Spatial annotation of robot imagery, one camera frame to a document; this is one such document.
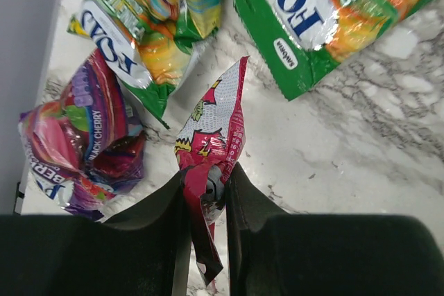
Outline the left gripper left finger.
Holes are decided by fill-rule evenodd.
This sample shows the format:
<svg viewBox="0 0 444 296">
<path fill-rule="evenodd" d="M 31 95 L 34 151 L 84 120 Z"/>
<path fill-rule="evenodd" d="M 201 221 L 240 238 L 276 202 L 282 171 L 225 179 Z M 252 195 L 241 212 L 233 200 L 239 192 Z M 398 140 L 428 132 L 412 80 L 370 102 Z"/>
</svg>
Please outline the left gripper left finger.
<svg viewBox="0 0 444 296">
<path fill-rule="evenodd" d="M 182 295 L 180 176 L 104 223 L 1 217 L 2 295 Z"/>
</svg>

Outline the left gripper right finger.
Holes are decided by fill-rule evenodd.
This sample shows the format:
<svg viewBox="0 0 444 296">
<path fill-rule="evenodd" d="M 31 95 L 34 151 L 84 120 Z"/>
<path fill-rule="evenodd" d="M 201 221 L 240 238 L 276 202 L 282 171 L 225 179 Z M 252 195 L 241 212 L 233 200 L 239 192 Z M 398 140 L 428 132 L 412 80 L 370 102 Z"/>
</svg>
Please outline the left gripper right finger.
<svg viewBox="0 0 444 296">
<path fill-rule="evenodd" d="M 225 195 L 231 295 L 443 294 L 443 255 L 414 217 L 289 214 L 240 165 Z"/>
</svg>

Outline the pink red snack packet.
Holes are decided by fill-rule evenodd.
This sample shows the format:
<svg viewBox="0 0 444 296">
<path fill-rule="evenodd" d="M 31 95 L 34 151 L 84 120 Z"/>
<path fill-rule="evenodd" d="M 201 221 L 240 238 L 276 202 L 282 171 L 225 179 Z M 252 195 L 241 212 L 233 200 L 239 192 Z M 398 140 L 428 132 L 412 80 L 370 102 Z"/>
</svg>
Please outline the pink red snack packet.
<svg viewBox="0 0 444 296">
<path fill-rule="evenodd" d="M 197 102 L 174 146 L 196 265 L 207 286 L 223 269 L 214 224 L 224 209 L 225 186 L 246 140 L 241 99 L 247 65 L 248 57 L 242 57 L 214 82 Z"/>
</svg>

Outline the yellow green snack packet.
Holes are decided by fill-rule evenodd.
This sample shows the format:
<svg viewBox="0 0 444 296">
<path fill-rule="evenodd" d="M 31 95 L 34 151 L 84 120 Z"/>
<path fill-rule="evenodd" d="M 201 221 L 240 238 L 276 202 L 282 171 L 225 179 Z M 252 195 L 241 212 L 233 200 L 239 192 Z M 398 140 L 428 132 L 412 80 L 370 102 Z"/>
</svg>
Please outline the yellow green snack packet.
<svg viewBox="0 0 444 296">
<path fill-rule="evenodd" d="M 158 120 L 221 23 L 222 0 L 83 0 L 67 30 L 91 39 Z"/>
</svg>

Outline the yellow Fox's candy packet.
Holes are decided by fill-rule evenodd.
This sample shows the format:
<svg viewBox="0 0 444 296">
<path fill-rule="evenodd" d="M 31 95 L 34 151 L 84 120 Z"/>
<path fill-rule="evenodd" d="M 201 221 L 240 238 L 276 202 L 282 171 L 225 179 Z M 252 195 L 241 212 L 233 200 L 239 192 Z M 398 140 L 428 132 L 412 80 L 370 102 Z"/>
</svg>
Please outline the yellow Fox's candy packet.
<svg viewBox="0 0 444 296">
<path fill-rule="evenodd" d="M 432 0 L 233 0 L 287 100 Z"/>
</svg>

